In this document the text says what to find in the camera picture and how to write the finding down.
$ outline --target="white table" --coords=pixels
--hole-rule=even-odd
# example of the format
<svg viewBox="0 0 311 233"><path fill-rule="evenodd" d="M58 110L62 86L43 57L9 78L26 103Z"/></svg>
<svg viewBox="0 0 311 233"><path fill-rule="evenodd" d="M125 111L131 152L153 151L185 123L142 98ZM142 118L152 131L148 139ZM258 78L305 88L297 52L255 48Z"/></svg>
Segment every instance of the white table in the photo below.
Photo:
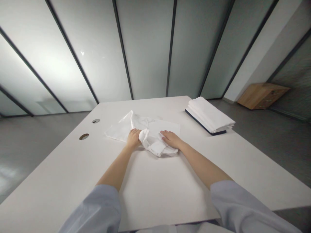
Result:
<svg viewBox="0 0 311 233"><path fill-rule="evenodd" d="M181 124L181 138L272 210L311 205L311 189L234 131L210 136L184 109L187 96L100 103L0 205L0 232L56 232L124 146L105 130L130 110ZM82 134L89 137L79 140ZM136 151L120 191L119 231L218 218L184 156Z"/></svg>

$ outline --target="wooden drawer unit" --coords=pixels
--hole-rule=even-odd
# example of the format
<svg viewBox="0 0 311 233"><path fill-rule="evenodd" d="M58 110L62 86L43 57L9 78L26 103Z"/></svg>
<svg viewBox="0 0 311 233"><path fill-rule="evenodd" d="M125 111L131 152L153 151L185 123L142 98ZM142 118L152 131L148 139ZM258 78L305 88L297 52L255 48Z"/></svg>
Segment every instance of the wooden drawer unit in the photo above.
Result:
<svg viewBox="0 0 311 233"><path fill-rule="evenodd" d="M272 83L251 84L237 101L249 109L266 109L290 88Z"/></svg>

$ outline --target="person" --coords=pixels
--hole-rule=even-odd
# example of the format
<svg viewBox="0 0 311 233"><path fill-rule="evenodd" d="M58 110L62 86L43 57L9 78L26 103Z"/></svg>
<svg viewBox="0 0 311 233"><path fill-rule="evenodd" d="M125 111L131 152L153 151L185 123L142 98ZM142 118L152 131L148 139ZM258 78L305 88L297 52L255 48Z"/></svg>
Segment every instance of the person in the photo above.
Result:
<svg viewBox="0 0 311 233"><path fill-rule="evenodd" d="M141 144L140 130L132 129L127 143L115 161L100 178L93 191L74 210L60 228L60 233L118 232L121 188L132 152ZM181 140L176 134L161 131L163 140L178 148L211 192L213 205L219 212L223 227L208 222L172 226L157 226L138 232L300 232L292 224L269 210L252 194L235 183L219 167Z"/></svg>

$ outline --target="gray floor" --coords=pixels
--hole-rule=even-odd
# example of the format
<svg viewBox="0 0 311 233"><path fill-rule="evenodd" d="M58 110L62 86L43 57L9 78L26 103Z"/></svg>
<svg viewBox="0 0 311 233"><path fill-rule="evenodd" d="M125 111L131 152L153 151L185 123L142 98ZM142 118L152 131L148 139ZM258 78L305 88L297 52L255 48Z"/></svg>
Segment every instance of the gray floor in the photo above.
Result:
<svg viewBox="0 0 311 233"><path fill-rule="evenodd" d="M211 103L236 121L237 133L311 188L311 124L223 100ZM0 203L87 114L0 119ZM311 232L310 207L277 214L303 232Z"/></svg>

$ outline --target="light blue sleeve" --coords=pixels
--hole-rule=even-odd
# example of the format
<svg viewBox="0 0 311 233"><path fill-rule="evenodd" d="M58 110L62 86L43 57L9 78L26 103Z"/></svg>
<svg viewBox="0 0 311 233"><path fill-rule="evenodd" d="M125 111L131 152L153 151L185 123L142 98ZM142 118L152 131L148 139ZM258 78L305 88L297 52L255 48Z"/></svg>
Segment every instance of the light blue sleeve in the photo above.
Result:
<svg viewBox="0 0 311 233"><path fill-rule="evenodd" d="M211 196L228 230L236 233L301 232L234 181L212 184Z"/></svg>
<svg viewBox="0 0 311 233"><path fill-rule="evenodd" d="M120 220L118 191L110 185L97 185L65 221L59 233L118 232Z"/></svg>

